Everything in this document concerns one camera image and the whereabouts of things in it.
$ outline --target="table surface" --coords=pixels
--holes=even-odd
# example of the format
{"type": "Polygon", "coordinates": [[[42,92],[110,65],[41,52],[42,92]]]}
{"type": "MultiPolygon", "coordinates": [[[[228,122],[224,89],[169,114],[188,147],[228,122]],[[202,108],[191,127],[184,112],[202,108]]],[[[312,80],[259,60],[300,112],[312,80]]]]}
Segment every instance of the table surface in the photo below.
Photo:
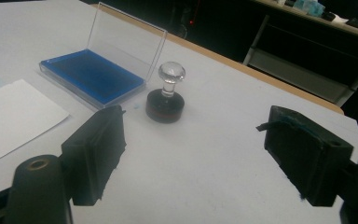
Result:
{"type": "MultiPolygon", "coordinates": [[[[60,155],[61,143],[93,114],[43,78],[38,64],[84,49],[94,15],[94,7],[76,0],[0,4],[0,87],[23,78],[70,114],[0,160],[0,190],[10,187],[21,162],[60,155]]],[[[75,223],[339,223],[342,201],[332,208],[302,201],[255,127],[268,121],[272,105],[288,107],[354,145],[352,160],[358,161],[355,120],[171,35],[158,66],[167,61],[186,69],[176,88],[186,100],[182,118],[167,125],[145,114],[148,92],[162,85],[155,75],[145,91],[124,102],[126,151],[103,199],[92,207],[72,206],[75,223]]]]}

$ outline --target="blue ink pad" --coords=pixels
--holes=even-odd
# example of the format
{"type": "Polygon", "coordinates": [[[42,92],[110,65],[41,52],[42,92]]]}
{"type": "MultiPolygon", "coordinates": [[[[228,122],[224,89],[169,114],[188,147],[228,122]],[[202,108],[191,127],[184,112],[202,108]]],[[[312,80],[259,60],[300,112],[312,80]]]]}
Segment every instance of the blue ink pad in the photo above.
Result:
{"type": "Polygon", "coordinates": [[[145,84],[141,77],[89,49],[40,64],[45,74],[99,109],[145,84]]]}

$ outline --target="clear plastic case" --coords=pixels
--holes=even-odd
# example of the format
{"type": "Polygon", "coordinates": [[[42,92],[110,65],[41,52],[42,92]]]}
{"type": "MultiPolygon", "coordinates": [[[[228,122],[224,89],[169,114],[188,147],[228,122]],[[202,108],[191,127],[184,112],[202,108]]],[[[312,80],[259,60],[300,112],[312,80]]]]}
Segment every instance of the clear plastic case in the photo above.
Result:
{"type": "Polygon", "coordinates": [[[145,88],[167,32],[104,3],[85,49],[44,60],[40,70],[97,109],[145,88]]]}

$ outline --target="white paper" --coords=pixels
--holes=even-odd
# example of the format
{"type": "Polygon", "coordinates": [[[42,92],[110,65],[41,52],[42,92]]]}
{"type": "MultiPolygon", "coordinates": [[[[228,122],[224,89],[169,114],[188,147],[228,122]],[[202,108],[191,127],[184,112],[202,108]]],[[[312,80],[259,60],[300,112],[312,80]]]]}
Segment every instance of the white paper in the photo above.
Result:
{"type": "Polygon", "coordinates": [[[0,158],[67,116],[66,111],[24,80],[0,88],[0,158]]]}

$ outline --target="black stamp base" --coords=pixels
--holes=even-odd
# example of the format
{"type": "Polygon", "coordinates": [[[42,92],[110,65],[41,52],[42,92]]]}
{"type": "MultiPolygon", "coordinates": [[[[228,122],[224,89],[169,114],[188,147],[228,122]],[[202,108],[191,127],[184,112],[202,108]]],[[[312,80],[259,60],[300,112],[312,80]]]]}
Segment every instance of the black stamp base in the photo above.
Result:
{"type": "Polygon", "coordinates": [[[146,114],[157,122],[173,123],[181,118],[184,106],[185,100],[179,93],[165,97],[161,89],[157,89],[147,95],[146,114]]]}

